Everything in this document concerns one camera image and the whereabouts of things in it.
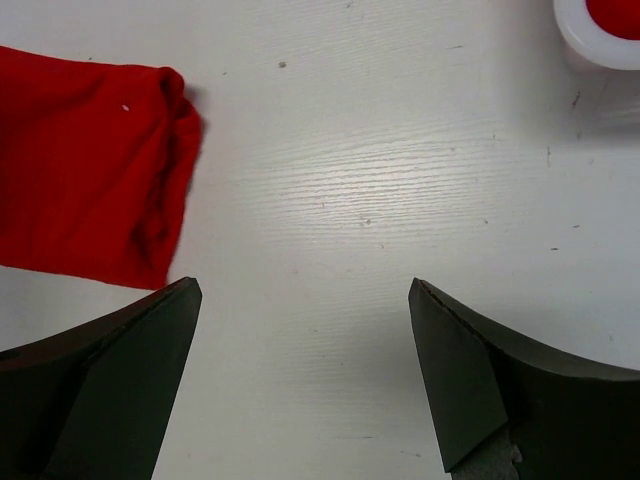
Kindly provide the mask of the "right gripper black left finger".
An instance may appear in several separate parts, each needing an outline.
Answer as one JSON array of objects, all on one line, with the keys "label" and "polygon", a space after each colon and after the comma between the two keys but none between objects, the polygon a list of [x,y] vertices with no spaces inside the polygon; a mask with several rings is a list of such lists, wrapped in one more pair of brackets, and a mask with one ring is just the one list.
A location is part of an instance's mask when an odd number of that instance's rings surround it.
[{"label": "right gripper black left finger", "polygon": [[196,330],[185,277],[1,354],[4,479],[152,477]]}]

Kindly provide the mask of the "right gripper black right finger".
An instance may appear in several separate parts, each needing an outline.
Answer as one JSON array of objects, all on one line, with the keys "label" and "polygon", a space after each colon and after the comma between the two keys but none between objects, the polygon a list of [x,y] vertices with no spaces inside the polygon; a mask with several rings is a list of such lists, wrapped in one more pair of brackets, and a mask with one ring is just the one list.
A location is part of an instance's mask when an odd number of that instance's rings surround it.
[{"label": "right gripper black right finger", "polygon": [[454,479],[635,479],[639,374],[550,347],[415,279],[411,326]]}]

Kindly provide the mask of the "red t shirt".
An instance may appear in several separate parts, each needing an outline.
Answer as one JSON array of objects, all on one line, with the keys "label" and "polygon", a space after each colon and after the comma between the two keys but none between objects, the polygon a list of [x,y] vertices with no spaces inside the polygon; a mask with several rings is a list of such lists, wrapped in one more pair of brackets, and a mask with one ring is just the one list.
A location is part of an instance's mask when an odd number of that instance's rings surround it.
[{"label": "red t shirt", "polygon": [[203,126],[169,67],[1,51],[1,262],[159,289]]}]

